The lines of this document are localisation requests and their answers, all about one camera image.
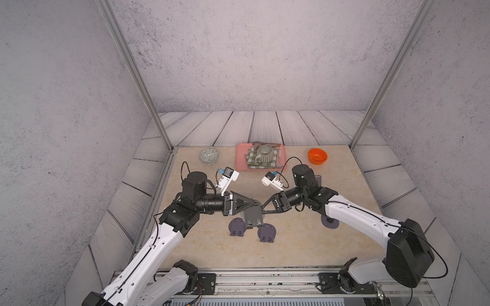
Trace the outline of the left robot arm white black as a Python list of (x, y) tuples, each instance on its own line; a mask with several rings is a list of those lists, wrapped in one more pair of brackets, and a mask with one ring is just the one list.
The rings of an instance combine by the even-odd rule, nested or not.
[(199, 269), (181, 260), (169, 273), (152, 283), (154, 274), (172, 250), (199, 221), (200, 214), (222, 212), (236, 215), (259, 203), (235, 192), (219, 193), (203, 172), (191, 172), (182, 180), (182, 191), (161, 213), (155, 215), (156, 228), (140, 252), (119, 277), (101, 293), (91, 292), (83, 305), (163, 305), (178, 293), (193, 292)]

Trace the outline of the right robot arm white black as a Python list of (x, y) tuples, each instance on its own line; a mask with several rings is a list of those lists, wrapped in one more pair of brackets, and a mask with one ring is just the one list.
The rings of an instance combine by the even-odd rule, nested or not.
[(281, 214), (302, 204), (320, 215), (345, 223), (385, 249), (377, 258), (348, 260), (338, 272), (337, 287), (351, 294), (362, 284), (396, 281), (416, 288), (435, 260), (430, 243), (414, 220), (398, 221), (365, 209), (337, 191), (318, 184), (313, 170), (299, 164), (292, 168), (295, 186), (271, 196), (263, 207)]

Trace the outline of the metal spoon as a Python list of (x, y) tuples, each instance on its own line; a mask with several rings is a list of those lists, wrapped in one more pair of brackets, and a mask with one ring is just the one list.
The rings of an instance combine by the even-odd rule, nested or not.
[(276, 168), (277, 169), (282, 169), (283, 163), (282, 163), (282, 147), (278, 147), (278, 155), (276, 158)]

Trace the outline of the pink tray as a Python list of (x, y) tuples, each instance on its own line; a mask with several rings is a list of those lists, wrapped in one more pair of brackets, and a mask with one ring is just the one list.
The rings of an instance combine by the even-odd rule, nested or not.
[[(246, 170), (255, 171), (255, 169), (249, 168), (246, 163), (246, 154), (252, 148), (252, 146), (253, 146), (252, 144), (248, 144), (248, 143), (238, 144), (236, 146), (235, 169), (238, 170), (239, 172), (246, 171)], [(287, 161), (287, 155), (286, 155), (285, 146), (281, 145), (281, 147), (282, 147), (282, 163), (284, 165)]]

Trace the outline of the green checkered cloth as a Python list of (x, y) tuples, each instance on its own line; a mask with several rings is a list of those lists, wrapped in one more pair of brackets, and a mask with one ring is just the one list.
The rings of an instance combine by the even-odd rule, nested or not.
[(274, 159), (270, 163), (257, 163), (255, 161), (256, 158), (256, 150), (258, 147), (253, 146), (248, 153), (246, 154), (246, 163), (249, 168), (252, 169), (273, 169), (276, 167), (276, 158), (278, 155), (278, 148), (274, 147)]

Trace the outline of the striped ceramic cup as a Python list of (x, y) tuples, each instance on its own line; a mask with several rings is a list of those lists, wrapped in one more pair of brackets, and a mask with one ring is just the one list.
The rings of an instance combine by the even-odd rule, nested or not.
[(260, 145), (256, 150), (257, 163), (270, 163), (274, 159), (274, 148), (270, 145)]

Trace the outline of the green patterned dish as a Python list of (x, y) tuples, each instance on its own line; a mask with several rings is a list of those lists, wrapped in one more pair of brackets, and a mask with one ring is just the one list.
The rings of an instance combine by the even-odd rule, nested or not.
[(199, 161), (206, 165), (212, 165), (219, 159), (219, 152), (214, 148), (206, 148), (199, 153)]

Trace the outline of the orange bowl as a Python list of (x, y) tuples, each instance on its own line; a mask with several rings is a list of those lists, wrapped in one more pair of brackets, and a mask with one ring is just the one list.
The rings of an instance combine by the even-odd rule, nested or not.
[(308, 151), (308, 159), (312, 164), (321, 165), (328, 160), (328, 154), (324, 150), (313, 148)]

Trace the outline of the brown wooden spoon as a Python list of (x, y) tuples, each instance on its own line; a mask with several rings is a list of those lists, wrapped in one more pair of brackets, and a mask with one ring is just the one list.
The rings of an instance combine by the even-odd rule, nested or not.
[(271, 146), (271, 147), (280, 147), (282, 144), (266, 143), (266, 142), (253, 142), (252, 145), (255, 146), (255, 147), (260, 147), (262, 145), (268, 145), (268, 146)]

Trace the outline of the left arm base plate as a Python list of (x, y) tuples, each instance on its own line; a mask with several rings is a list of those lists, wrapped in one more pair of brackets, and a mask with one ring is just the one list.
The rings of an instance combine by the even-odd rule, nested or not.
[(188, 283), (184, 288), (184, 291), (179, 292), (177, 296), (181, 295), (214, 295), (216, 289), (216, 277), (214, 273), (198, 273), (192, 275), (188, 279)]

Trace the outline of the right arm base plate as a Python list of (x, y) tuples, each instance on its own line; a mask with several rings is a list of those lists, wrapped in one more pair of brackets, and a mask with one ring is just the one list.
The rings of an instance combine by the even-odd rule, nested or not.
[(316, 289), (321, 294), (373, 295), (375, 289), (369, 283), (359, 284), (349, 274), (320, 273)]

